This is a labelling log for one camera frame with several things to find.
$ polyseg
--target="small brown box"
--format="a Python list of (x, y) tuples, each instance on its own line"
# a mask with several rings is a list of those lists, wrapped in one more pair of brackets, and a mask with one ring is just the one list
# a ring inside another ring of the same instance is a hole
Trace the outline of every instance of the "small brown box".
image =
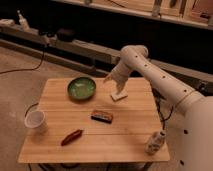
[(94, 110), (91, 114), (91, 119), (111, 124), (112, 119), (113, 119), (113, 115), (111, 113), (108, 113), (108, 112), (103, 112), (103, 111), (100, 111), (100, 110)]

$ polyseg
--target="wooden table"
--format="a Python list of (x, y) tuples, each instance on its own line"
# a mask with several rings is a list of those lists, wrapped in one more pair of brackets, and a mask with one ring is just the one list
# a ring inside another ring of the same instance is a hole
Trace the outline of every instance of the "wooden table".
[[(72, 102), (67, 85), (72, 78), (49, 79), (38, 109), (46, 114), (48, 131), (26, 136), (20, 163), (105, 163), (168, 161), (167, 145), (154, 156), (144, 152), (145, 143), (154, 131), (161, 130), (150, 84), (143, 78), (130, 78), (125, 90), (128, 97), (113, 102), (110, 92), (115, 83), (103, 84), (94, 78), (97, 89), (92, 99)], [(112, 124), (90, 119), (94, 110), (114, 114)], [(83, 129), (83, 135), (67, 146), (60, 146), (66, 135)]]

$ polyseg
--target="table leg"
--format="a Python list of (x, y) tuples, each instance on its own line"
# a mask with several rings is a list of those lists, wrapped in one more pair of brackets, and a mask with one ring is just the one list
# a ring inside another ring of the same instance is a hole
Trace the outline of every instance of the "table leg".
[(140, 171), (147, 171), (151, 165), (152, 165), (152, 162), (145, 163), (145, 165), (143, 166), (143, 168)]

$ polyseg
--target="green bowl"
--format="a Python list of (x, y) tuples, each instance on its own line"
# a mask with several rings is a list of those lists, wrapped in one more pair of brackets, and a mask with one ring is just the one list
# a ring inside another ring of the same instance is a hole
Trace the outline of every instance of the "green bowl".
[(94, 95), (95, 89), (95, 81), (91, 78), (78, 77), (69, 83), (67, 91), (74, 100), (86, 100)]

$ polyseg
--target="white sponge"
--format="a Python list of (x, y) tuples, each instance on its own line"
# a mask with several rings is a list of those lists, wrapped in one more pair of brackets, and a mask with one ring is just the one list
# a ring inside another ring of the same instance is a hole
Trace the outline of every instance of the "white sponge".
[(111, 97), (112, 97), (112, 99), (113, 99), (114, 101), (121, 100), (121, 99), (123, 99), (123, 98), (125, 98), (125, 97), (127, 97), (127, 96), (128, 96), (128, 94), (127, 94), (127, 92), (125, 92), (125, 91), (122, 91), (122, 92), (119, 93), (119, 94), (117, 94), (117, 92), (112, 92), (112, 93), (111, 93)]

